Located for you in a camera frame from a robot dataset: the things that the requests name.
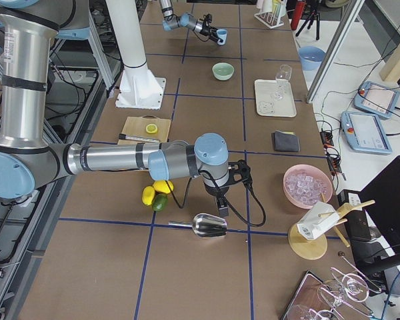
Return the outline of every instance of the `metal scoop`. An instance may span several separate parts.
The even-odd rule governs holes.
[[[192,223],[169,221],[169,225],[192,227],[194,233],[202,238],[220,237],[227,233],[226,220],[208,213],[199,213],[194,217]]]

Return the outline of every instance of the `white desk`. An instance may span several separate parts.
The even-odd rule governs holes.
[[[296,42],[301,47],[305,45],[313,45],[326,51],[337,26],[338,22],[321,21],[320,40],[315,40],[314,25],[310,30],[304,29],[300,36],[295,38]],[[362,24],[356,22],[353,24],[342,48],[339,50],[335,62],[350,65],[364,65],[378,61],[380,57],[381,55],[375,48]],[[368,80],[382,83],[391,88],[398,87],[396,83],[385,83],[381,80],[379,71],[384,65],[385,63],[382,61],[372,72]],[[318,113],[316,115],[317,120],[323,119],[319,114],[321,114],[323,100],[329,91],[348,93],[356,90],[372,67],[373,65],[356,68],[333,64],[313,102],[314,111]],[[305,81],[308,88],[311,85],[316,72],[317,70],[304,71]],[[330,93],[325,100],[323,109],[324,113],[340,119],[342,111],[359,111],[353,107],[352,100],[354,96],[355,92],[346,95]],[[332,124],[334,129],[339,127],[336,120],[327,117],[326,115],[323,116],[324,120]],[[400,118],[393,115],[390,119],[381,122],[386,133],[400,132]],[[323,129],[329,129],[328,125],[323,124]],[[342,176],[339,176],[337,193],[343,189],[362,190],[362,188],[364,188],[384,167],[386,167],[396,156],[400,155],[400,135],[389,137],[390,145],[393,148],[393,153],[391,155],[372,155],[356,152],[348,146],[344,137],[339,136],[338,130],[333,132],[333,141],[335,147],[341,154],[341,168],[347,179],[344,181]],[[369,298],[368,305],[374,310],[376,317],[381,316],[384,300],[386,298],[387,295],[378,295],[374,298]],[[397,306],[387,308],[386,319],[395,319],[396,317],[400,317],[400,298],[392,297],[391,301],[396,303]]]

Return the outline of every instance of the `blue and white device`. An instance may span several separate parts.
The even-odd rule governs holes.
[[[400,92],[371,81],[364,82],[362,89],[365,92],[362,95],[356,94],[354,98],[356,108],[374,113],[382,118],[390,118]]]
[[[393,152],[378,115],[344,111],[341,126],[353,150],[384,155]]]

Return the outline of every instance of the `lemon slice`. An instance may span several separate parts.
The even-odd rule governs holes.
[[[154,123],[150,123],[145,127],[145,130],[146,130],[147,133],[152,135],[154,133],[157,133],[159,128]]]

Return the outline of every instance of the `blue bucket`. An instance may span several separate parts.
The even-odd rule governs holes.
[[[325,58],[326,52],[320,48],[309,45],[299,48],[298,55],[301,60],[302,70],[310,71],[316,70],[320,66]]]

